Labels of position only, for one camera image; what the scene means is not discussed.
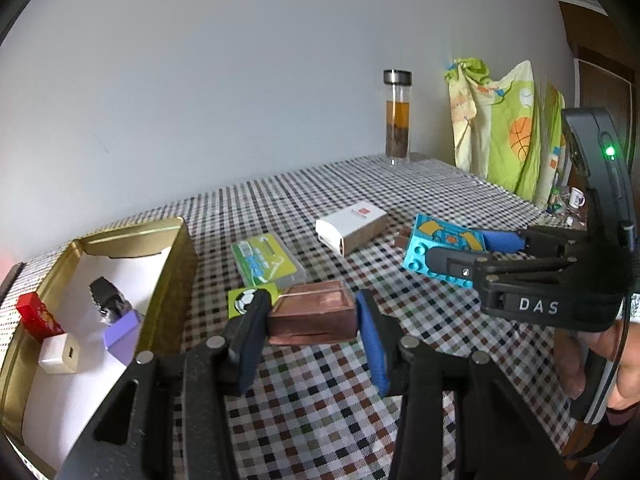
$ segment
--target white mug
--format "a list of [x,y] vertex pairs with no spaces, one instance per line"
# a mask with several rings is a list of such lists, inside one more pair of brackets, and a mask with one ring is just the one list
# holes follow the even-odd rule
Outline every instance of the white mug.
[[581,192],[577,187],[571,188],[571,195],[569,195],[569,206],[574,209],[578,209],[584,205],[586,199],[584,197],[584,193]]

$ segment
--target screw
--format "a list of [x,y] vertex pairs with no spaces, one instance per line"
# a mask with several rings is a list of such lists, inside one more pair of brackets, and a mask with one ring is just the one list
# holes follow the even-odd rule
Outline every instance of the screw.
[[226,344],[226,339],[221,335],[213,335],[209,339],[207,339],[205,345],[212,350],[217,348],[222,348]]
[[475,352],[473,352],[471,354],[471,360],[477,365],[485,365],[490,361],[489,354],[487,352],[483,352],[482,350],[476,350]]
[[151,350],[143,350],[138,355],[136,355],[136,362],[139,365],[148,365],[153,360],[154,353]]
[[414,348],[418,348],[420,341],[412,335],[403,335],[400,339],[400,345],[402,348],[406,348],[407,350],[413,350]]

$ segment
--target gold tray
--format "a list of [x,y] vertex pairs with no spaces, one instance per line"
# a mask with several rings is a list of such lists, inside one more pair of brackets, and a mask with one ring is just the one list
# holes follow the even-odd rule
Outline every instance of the gold tray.
[[[159,356],[180,351],[182,330],[191,303],[198,257],[183,218],[144,222],[73,240],[44,277],[36,292],[52,314],[58,309],[66,284],[82,254],[110,258],[137,258],[171,247],[158,277],[140,329],[136,353],[151,350]],[[38,368],[40,346],[18,325],[0,370],[0,427],[20,453],[46,478],[55,470],[24,445],[22,420]]]

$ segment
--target purple box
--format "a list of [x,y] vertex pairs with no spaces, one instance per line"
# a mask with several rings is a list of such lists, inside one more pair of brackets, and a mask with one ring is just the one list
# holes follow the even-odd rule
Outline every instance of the purple box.
[[112,356],[125,366],[133,359],[138,344],[138,335],[142,327],[142,316],[137,310],[131,310],[117,320],[102,334],[104,347]]

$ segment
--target blue toy box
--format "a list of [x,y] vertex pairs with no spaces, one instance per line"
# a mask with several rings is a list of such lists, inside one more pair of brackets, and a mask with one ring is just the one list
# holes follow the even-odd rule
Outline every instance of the blue toy box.
[[459,251],[486,252],[484,236],[481,232],[444,222],[428,215],[418,214],[411,231],[409,245],[402,266],[413,272],[420,272],[430,278],[445,280],[456,285],[471,287],[471,280],[437,274],[426,265],[426,253],[432,247],[446,247]]

